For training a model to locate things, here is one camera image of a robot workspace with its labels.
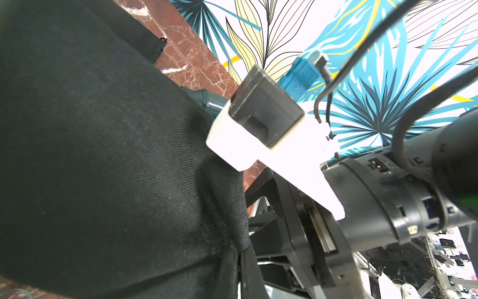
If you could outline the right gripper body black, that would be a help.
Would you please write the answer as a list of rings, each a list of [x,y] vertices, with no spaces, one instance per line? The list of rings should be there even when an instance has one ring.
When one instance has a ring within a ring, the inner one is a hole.
[[[356,255],[332,214],[266,168],[245,192],[266,200],[249,219],[250,239],[267,286],[307,299],[367,299]]]

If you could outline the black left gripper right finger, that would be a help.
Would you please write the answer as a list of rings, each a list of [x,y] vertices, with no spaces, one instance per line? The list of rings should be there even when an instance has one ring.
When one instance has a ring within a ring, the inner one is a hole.
[[[240,298],[269,299],[255,251],[249,245],[240,254]]]

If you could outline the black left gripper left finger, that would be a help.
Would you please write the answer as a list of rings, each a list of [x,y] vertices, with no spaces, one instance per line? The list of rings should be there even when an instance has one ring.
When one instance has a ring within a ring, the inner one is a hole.
[[[213,299],[237,299],[239,286],[239,253],[231,242],[221,260]]]

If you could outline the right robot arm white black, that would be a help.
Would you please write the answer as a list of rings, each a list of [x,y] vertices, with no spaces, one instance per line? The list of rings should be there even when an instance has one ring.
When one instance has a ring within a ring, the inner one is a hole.
[[[477,67],[387,113],[390,143],[324,171],[346,216],[332,214],[265,169],[246,191],[272,210],[254,217],[252,243],[267,286],[311,299],[359,299],[355,252],[404,244],[478,218],[478,112],[411,139],[414,123],[478,79]]]

